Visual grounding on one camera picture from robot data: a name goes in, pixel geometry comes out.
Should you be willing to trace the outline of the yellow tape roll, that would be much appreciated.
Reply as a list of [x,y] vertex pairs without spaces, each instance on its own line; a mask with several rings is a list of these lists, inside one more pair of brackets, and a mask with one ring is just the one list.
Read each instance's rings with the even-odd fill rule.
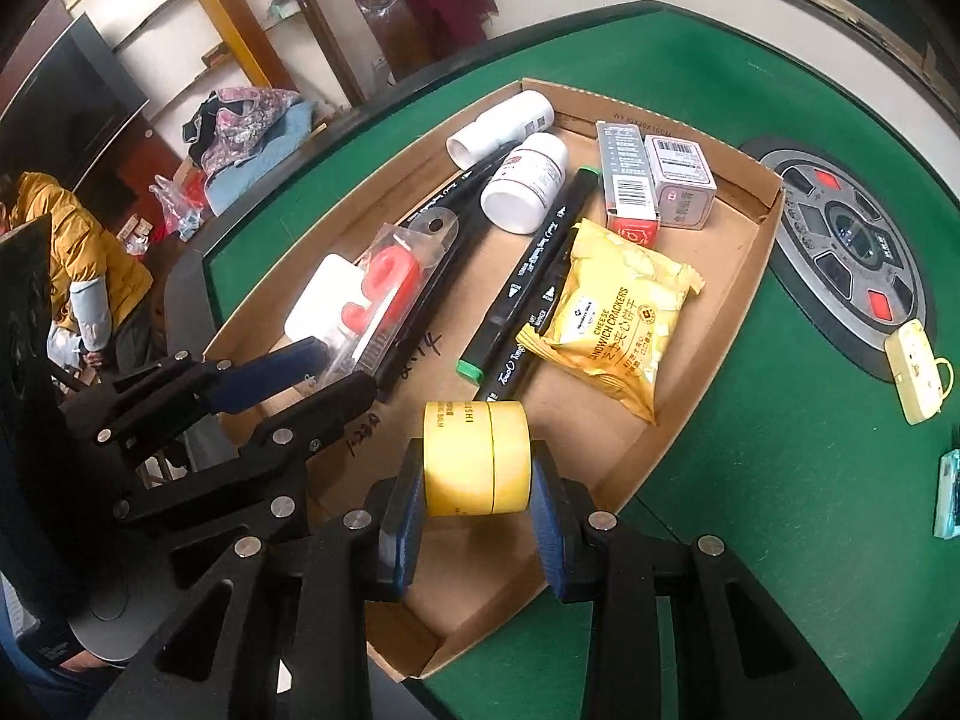
[[432,517],[525,511],[532,450],[524,406],[519,401],[428,401],[423,468]]

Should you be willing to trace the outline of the black marker green caps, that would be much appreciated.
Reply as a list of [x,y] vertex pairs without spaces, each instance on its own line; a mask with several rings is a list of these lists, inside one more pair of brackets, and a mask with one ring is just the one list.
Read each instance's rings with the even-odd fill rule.
[[596,192],[600,178],[601,173],[595,167],[581,166],[556,197],[544,222],[537,227],[523,256],[490,304],[477,332],[460,353],[455,363],[455,372],[460,377],[480,385],[493,369],[494,356],[516,335],[516,323],[524,323],[521,319],[524,304],[558,254],[590,195]]

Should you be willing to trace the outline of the red hooks plastic package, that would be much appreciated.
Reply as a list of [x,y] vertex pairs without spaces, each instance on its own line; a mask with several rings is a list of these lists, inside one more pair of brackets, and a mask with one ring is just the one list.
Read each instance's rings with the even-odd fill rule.
[[421,213],[410,227],[384,224],[379,228],[370,247],[352,262],[364,270],[361,293],[370,301],[366,309],[354,302],[343,307],[342,322],[356,337],[338,351],[329,348],[331,364],[322,374],[298,383],[296,390],[301,395],[315,394],[352,372],[376,375],[457,232],[457,215],[446,208]]

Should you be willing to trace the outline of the teal tissue packet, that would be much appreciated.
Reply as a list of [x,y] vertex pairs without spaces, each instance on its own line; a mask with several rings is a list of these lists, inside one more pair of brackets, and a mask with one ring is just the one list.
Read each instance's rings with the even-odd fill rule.
[[958,507],[960,507],[958,466],[960,466],[960,450],[949,450],[940,457],[932,533],[934,533],[935,538],[944,541],[949,541],[949,539],[958,536],[958,523],[960,523],[960,514],[958,513]]

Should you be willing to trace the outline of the black marker blue cap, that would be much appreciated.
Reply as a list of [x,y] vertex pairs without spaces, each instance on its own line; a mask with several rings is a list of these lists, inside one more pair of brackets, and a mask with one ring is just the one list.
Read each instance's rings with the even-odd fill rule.
[[433,195],[430,195],[420,206],[410,211],[402,221],[398,222],[398,226],[410,227],[415,223],[416,218],[418,218],[421,213],[434,210],[435,208],[446,208],[446,210],[451,210],[454,215],[460,215],[462,210],[470,203],[470,200],[482,192],[483,185],[500,169],[501,163],[517,145],[519,145],[517,140],[508,142],[500,146],[500,148],[493,154],[490,154],[490,156],[478,161],[477,164],[464,169],[464,171],[460,172],[459,176],[455,176],[454,179],[444,185],[444,187],[438,188],[438,190],[436,190]]

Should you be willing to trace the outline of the white pill bottle red label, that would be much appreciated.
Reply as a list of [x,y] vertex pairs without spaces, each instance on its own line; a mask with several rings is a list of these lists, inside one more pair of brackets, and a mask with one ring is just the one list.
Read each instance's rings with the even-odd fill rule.
[[511,234],[532,234],[566,181],[568,147],[551,133],[534,133],[512,149],[483,187],[488,221]]

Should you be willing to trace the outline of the yellow cartoon toy pouch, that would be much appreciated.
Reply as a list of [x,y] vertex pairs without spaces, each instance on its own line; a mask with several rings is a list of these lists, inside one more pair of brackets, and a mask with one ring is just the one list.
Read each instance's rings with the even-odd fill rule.
[[937,415],[952,393],[955,372],[948,359],[934,356],[924,325],[918,319],[903,323],[885,338],[884,349],[907,423]]

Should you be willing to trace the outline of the yellow cheese cracker packet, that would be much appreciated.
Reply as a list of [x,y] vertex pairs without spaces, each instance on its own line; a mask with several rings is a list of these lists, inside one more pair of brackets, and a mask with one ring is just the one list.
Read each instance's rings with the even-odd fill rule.
[[659,367],[703,286],[693,266],[581,220],[553,316],[540,330],[524,325],[516,343],[654,422]]

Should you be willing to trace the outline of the plain white bottle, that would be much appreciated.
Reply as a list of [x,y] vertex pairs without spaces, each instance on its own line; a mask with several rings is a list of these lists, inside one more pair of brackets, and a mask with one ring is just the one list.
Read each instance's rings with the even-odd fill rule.
[[544,132],[553,121],[555,110],[547,96],[528,89],[495,104],[453,133],[446,140],[446,151],[459,169],[469,169],[506,143]]

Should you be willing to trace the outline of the long silver barcode box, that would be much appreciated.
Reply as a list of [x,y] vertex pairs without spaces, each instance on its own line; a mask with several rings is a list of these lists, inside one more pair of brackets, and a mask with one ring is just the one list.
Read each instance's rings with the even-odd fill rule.
[[643,135],[635,124],[619,122],[599,121],[596,130],[607,227],[620,238],[652,249],[659,210]]

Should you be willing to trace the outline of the white pink medicine box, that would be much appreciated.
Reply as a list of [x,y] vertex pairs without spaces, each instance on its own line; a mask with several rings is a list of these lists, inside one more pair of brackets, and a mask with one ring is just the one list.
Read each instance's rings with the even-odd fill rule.
[[718,186],[701,146],[683,138],[647,135],[644,149],[662,226],[703,229]]

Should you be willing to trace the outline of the white charger plug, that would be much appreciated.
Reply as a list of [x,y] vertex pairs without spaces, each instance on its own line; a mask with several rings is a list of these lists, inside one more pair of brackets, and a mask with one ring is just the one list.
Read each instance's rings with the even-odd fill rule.
[[364,270],[337,254],[320,262],[314,275],[286,317],[283,332],[296,343],[313,337],[338,351],[356,333],[342,322],[342,310],[348,302],[366,309],[370,305],[361,293]]

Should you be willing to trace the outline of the person in yellow jacket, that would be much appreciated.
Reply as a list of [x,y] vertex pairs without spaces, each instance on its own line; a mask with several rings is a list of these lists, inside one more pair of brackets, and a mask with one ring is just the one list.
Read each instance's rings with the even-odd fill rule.
[[153,277],[57,179],[42,172],[2,177],[2,229],[50,220],[47,355],[68,372],[127,376],[163,353],[151,318]]

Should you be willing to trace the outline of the pile of clothes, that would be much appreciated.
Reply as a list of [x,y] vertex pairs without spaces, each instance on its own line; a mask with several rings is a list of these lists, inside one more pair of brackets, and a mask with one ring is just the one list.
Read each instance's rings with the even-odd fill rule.
[[187,156],[203,172],[203,193],[220,216],[252,185],[298,151],[314,128],[314,103],[289,89],[215,89],[181,125]]

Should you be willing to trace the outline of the wooden chair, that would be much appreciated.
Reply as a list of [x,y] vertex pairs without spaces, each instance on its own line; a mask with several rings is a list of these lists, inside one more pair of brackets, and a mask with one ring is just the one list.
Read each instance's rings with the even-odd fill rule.
[[296,0],[352,106],[443,59],[410,0]]

